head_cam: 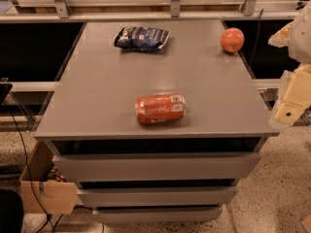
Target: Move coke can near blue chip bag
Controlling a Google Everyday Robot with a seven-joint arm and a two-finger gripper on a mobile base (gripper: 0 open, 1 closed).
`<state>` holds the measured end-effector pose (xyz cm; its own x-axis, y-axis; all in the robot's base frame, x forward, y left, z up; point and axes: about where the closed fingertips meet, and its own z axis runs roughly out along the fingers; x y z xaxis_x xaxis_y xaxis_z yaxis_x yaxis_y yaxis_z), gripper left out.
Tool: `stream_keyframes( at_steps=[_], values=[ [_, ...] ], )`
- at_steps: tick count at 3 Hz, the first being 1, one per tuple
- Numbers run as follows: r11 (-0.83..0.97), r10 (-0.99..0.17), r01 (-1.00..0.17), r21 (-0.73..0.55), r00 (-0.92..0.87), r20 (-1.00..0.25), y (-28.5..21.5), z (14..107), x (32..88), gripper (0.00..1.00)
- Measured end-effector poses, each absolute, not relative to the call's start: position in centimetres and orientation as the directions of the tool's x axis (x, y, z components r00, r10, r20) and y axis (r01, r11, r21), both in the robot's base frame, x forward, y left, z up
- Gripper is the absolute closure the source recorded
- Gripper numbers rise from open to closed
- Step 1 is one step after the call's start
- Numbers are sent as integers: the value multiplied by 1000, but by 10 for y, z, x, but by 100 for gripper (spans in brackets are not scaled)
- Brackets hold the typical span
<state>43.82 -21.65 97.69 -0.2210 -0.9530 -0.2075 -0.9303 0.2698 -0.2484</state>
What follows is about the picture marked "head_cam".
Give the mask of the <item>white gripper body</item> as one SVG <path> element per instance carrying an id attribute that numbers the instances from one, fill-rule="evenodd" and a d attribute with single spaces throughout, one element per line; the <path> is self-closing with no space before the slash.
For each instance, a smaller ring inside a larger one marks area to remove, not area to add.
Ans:
<path id="1" fill-rule="evenodd" d="M 294 18 L 288 49 L 290 58 L 311 63 L 311 1 Z"/>

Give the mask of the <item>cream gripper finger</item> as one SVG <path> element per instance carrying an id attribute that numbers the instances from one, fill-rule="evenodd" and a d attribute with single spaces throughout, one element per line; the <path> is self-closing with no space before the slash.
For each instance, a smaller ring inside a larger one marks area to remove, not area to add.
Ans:
<path id="1" fill-rule="evenodd" d="M 277 92 L 269 123 L 273 127 L 293 126 L 311 106 L 311 64 L 300 63 L 285 70 Z"/>
<path id="2" fill-rule="evenodd" d="M 290 44 L 293 25 L 294 23 L 291 21 L 283 26 L 269 38 L 268 44 L 276 48 L 287 47 Z"/>

